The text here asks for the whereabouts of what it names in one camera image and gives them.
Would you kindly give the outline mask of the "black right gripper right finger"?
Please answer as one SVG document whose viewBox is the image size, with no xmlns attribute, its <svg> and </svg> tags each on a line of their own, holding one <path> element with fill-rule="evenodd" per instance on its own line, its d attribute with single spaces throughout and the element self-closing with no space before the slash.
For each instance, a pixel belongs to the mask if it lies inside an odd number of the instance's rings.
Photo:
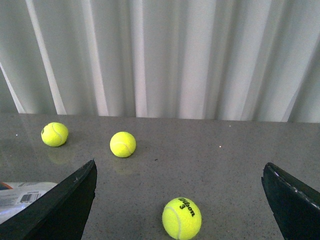
<svg viewBox="0 0 320 240">
<path fill-rule="evenodd" d="M 285 240 L 320 238 L 320 193 L 269 162 L 261 183 Z"/>
</svg>

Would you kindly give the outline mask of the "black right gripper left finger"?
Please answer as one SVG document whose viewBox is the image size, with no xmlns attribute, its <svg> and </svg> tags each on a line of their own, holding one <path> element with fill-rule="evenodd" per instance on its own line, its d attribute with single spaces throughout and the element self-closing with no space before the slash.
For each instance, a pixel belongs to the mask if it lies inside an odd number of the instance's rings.
<svg viewBox="0 0 320 240">
<path fill-rule="evenodd" d="M 0 225 L 2 240 L 80 240 L 97 185 L 97 166 L 88 161 L 62 182 Z"/>
</svg>

